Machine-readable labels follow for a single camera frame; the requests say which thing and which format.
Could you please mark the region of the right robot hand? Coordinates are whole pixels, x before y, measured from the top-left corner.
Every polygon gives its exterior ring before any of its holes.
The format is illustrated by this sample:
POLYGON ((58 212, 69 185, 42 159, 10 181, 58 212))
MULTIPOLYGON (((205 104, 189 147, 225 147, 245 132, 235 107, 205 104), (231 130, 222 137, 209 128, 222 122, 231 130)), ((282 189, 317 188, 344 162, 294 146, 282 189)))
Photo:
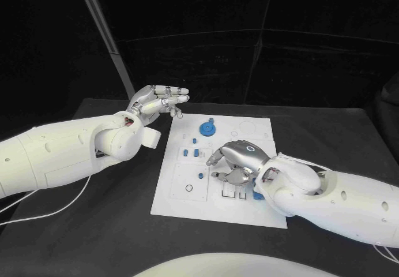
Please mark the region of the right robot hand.
POLYGON ((212 177, 235 186, 246 185, 258 177, 271 157, 249 141, 238 140, 223 144, 206 161, 215 166, 225 159, 231 173, 212 172, 212 177))

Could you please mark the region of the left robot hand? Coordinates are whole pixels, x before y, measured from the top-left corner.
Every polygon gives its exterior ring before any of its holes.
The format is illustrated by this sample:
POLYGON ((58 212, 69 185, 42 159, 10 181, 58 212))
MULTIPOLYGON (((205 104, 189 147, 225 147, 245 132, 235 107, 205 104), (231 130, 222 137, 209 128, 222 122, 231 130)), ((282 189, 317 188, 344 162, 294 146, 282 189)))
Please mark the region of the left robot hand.
POLYGON ((164 85, 147 85, 133 95, 127 111, 141 120, 144 126, 158 118, 160 113, 169 113, 171 117, 183 118, 177 104, 190 99, 189 89, 164 85))

